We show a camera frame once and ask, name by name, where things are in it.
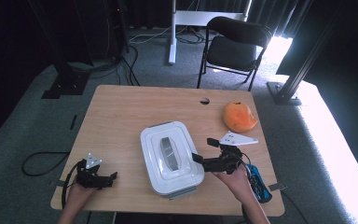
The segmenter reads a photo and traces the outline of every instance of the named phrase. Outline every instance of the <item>power cord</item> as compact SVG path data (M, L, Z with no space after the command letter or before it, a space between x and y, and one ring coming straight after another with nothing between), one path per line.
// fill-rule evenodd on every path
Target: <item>power cord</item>
M188 8L187 8L187 10L186 11L189 11L190 10L190 8L194 5L194 2L196 2L196 0L193 0L192 2L191 2L191 4L190 4L190 6L188 6ZM199 4L200 4L200 0L198 0L198 3L197 3L197 5L196 5L196 11L199 9ZM176 34L177 35L179 35L179 34L181 34L186 28L187 28L188 26L186 26L184 29L182 29L180 32L177 32ZM159 34L156 34L156 35L137 35L137 36L135 36L135 37L133 37L133 38L131 38L130 40L129 40L129 42L130 43L132 43L132 44L143 44L143 43L146 43L146 42L148 42L148 41L150 41L150 40L152 40L152 39L154 39L154 38L156 38L156 37L159 37L159 36L161 36L161 35L164 35L165 34L165 32L167 32L167 31L169 31L170 29L172 29L172 27L170 26L170 27L168 27L167 29L165 29L165 30L163 30L162 32L160 32ZM143 37L143 36L151 36L150 38L148 38L148 39L146 39L145 41L134 41L135 39L137 39L137 38L139 38L139 37ZM165 35L165 36L163 36L164 38L169 38L170 37L170 35ZM179 41L183 41L183 42L186 42L187 40L184 40L184 39L181 39L181 38L178 38L178 37L176 37Z
M92 214L92 212L89 212L89 215L87 216L87 224L89 224L90 223L90 220L91 220L91 214Z
M74 172L75 168L77 168L77 166L81 163L81 161L77 162L76 165L74 167L72 167L71 171L69 172L69 174L66 176L65 182L63 182L63 186L62 186L62 195L61 195L61 204L62 204L62 209L65 207L66 205L66 191L69 188L69 180L71 179L72 173Z
M133 60L132 64L130 65L124 57L122 59L123 59L123 62L130 68L130 73L129 73L130 84L132 86L134 86L134 83L132 81L132 78L133 78L135 80L135 82L136 82L136 85L141 86L141 84L139 83L138 79L136 78L135 73L133 72L133 66L135 66L135 63L138 60L138 55L139 55L138 49L136 47L134 47L134 46L130 46L130 48L134 49L134 51L135 51L135 59Z
M80 68L74 65L70 65L70 66L73 71L78 73L95 73L95 72L106 72L106 71L117 69L119 64L120 64L119 58L111 58L109 63L92 68Z
M67 152L41 151L41 152L33 153L33 154L29 155L29 156L24 160L24 162L22 163L22 165L21 165L22 173L25 174L25 175L28 175L28 176L41 176L41 175L46 175L46 174L50 173L51 171L53 171L55 168L57 168L57 167L69 156L69 153L70 153L70 151L67 151ZM60 161L58 161L53 167L51 167L50 169L46 170L45 172L42 172L42 173L39 173L39 174L32 174L32 173L29 173L28 171L26 171L26 169L25 169L26 163L27 163L32 157L34 157L34 156L36 156L36 155L43 155L43 154L53 154L53 155L63 154L64 156L63 156L62 159L61 159Z
M205 37L198 33L198 32L189 32L188 34L187 33L184 33L184 31L188 28L188 26L186 26L185 28L183 28L181 31L177 32L176 33L176 39L179 41L179 42L182 42L182 43L185 43L185 44L201 44L201 43L204 43L205 42ZM130 43L132 44L144 44L152 39L155 39L155 38L165 38L165 39L168 39L168 38L171 38L171 35L165 35L164 33L167 32L169 29L171 29L171 27L165 29L164 31L162 31L161 33L159 34L156 34L156 35L137 35L137 36L134 36L130 39ZM180 36L182 35L193 35L197 38L196 41L192 41L192 40L187 40L187 39L184 39ZM137 38L141 38L141 37L145 37L145 36L151 36L149 38L147 38L146 40L144 41L134 41L135 39Z
M304 222L308 224L307 219L305 218L304 214L301 212L301 210L298 208L298 206L295 204L295 202L293 202L293 200L289 197L289 195L286 194L286 192L284 192L283 189L281 189L281 194L286 197L290 203L292 203L292 205L295 207L295 209L297 210L297 212L301 215L301 217L303 218Z
M104 75L100 75L100 76L98 76L98 77L94 77L92 74L91 74L91 76L89 77L89 79L98 79L98 78L103 78L103 77L107 77L107 76L110 76L110 75L112 75L112 74L114 74L114 73L116 73L117 75L118 75L118 68L121 66L121 60L120 60L120 62L117 64L117 66L115 67L115 68L113 68L113 70L111 70L111 71L109 71L108 73L106 73L106 74L104 74Z

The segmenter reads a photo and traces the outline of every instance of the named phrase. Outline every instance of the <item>forearm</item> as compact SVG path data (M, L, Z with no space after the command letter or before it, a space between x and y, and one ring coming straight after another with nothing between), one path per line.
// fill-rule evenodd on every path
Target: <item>forearm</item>
M78 211L74 211L71 209L63 209L60 219L57 224L72 224L75 223L75 219L77 217Z
M263 208L253 194L241 198L240 202L243 212L249 218L251 223L269 223Z

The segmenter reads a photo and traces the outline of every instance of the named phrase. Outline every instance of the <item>sunlight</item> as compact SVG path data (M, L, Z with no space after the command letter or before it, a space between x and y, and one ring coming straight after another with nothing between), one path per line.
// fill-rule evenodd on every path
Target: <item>sunlight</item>
M358 223L358 163L317 88L303 81L299 113L352 221Z
M263 56L263 61L267 63L281 63L287 50L292 44L293 38L283 38L274 36L268 44L266 52Z
M229 70L231 70L231 69L223 68L223 67L221 69L215 69L215 68L213 69L214 72L225 72L225 71L229 71Z

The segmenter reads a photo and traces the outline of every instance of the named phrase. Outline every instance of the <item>hand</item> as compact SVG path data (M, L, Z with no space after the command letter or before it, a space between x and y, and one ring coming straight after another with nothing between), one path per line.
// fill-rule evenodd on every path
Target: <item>hand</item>
M68 198L66 200L66 206L63 208L59 224L74 223L77 214L86 205L89 198L97 189L88 188L85 189L81 185L74 183L69 188Z
M223 173L213 174L223 181L234 194L235 198L242 203L245 215L251 223L269 223L263 208L252 191L244 165L241 164L231 175Z
M248 180L246 168L241 164L231 175L224 173L213 173L223 183L225 183L235 198L242 202L249 196L254 196L251 185Z

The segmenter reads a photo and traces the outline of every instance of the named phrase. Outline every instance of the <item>white plastic container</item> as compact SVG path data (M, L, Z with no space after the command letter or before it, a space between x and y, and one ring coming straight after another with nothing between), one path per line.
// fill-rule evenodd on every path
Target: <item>white plastic container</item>
M197 190L204 171L192 159L197 150L185 124L172 121L146 128L141 133L141 144L157 194L175 199Z

